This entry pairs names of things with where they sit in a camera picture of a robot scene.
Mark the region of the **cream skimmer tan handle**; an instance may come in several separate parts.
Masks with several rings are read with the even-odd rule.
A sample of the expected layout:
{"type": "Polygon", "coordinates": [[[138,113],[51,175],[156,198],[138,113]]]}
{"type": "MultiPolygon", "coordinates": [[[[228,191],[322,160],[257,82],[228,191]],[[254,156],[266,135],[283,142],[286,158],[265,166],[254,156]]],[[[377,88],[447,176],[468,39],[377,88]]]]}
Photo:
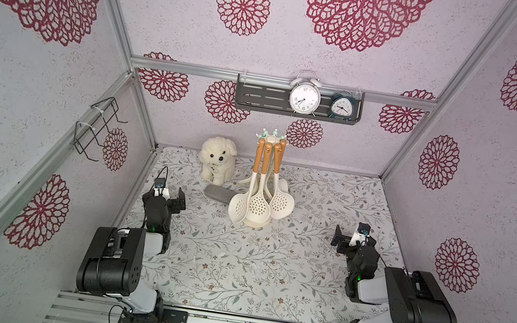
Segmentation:
{"type": "Polygon", "coordinates": [[[248,213],[248,202],[252,195],[254,184],[256,182],[256,175],[259,170],[260,160],[264,150],[266,141],[264,138],[258,140],[258,146],[256,149],[255,162],[253,163],[253,174],[251,175],[249,188],[245,193],[236,194],[228,205],[228,215],[233,224],[239,224],[243,222],[248,213]]]}

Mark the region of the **cream skimmer orange handle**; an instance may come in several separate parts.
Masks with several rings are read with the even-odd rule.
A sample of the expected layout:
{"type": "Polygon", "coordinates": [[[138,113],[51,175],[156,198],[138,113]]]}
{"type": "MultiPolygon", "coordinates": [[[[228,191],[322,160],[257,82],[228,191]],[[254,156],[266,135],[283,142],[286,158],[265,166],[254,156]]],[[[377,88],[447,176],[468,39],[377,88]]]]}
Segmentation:
{"type": "Polygon", "coordinates": [[[274,151],[274,168],[273,168],[273,174],[274,174],[274,191],[273,197],[271,197],[270,200],[270,216],[273,219],[283,219],[289,216],[294,208],[295,208],[295,200],[293,196],[288,194],[285,191],[282,191],[280,189],[280,179],[279,179],[279,173],[280,173],[280,167],[281,167],[281,160],[284,156],[285,149],[287,147],[287,141],[281,139],[278,144],[275,146],[274,151]]]}

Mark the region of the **cream skimmer brown handle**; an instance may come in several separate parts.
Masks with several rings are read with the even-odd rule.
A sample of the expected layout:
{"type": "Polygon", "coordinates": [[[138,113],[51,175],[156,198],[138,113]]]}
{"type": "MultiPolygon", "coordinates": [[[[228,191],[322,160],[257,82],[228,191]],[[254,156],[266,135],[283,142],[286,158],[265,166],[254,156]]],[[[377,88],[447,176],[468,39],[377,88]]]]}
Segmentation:
{"type": "Polygon", "coordinates": [[[248,202],[248,213],[246,215],[246,224],[251,227],[263,227],[269,221],[269,204],[264,196],[264,187],[266,175],[270,165],[272,143],[265,144],[264,157],[262,163],[260,182],[258,183],[258,191],[251,196],[248,202]]]}

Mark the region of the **cream skimmer wooden handle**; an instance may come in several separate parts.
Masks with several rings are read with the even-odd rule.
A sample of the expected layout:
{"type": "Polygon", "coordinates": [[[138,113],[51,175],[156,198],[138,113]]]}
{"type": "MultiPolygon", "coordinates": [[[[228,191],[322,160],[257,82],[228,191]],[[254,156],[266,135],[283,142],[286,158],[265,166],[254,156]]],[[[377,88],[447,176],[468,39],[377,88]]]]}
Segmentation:
{"type": "MultiPolygon", "coordinates": [[[[285,151],[286,151],[285,149],[287,148],[287,141],[282,139],[281,145],[282,145],[281,155],[284,155],[285,151]]],[[[279,188],[281,191],[286,192],[287,194],[289,193],[288,182],[283,178],[279,178],[279,188]]]]}

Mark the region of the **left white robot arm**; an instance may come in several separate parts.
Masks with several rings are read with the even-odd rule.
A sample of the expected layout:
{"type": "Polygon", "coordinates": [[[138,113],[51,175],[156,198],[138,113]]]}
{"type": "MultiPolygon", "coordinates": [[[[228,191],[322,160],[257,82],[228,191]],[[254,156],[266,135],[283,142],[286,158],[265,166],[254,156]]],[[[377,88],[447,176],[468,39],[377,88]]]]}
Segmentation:
{"type": "Polygon", "coordinates": [[[171,243],[172,215],[186,209],[183,190],[171,199],[165,187],[143,194],[145,223],[138,228],[100,227],[76,273],[77,290],[110,297],[133,315],[148,320],[163,318],[160,292],[142,281],[143,261],[164,254],[171,243]]]}

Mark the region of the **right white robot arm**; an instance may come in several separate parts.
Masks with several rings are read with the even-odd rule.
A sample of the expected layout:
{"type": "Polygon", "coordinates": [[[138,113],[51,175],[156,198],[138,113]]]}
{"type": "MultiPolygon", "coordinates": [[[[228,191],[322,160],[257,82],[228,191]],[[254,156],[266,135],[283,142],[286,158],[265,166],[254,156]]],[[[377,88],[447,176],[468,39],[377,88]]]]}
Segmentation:
{"type": "Polygon", "coordinates": [[[388,305],[388,311],[367,320],[351,323],[458,323],[446,296],[433,274],[409,273],[404,268],[384,266],[384,275],[376,276],[382,261],[376,249],[371,227],[360,223],[353,235],[335,228],[331,245],[346,257],[348,276],[345,293],[352,302],[388,305]]]}

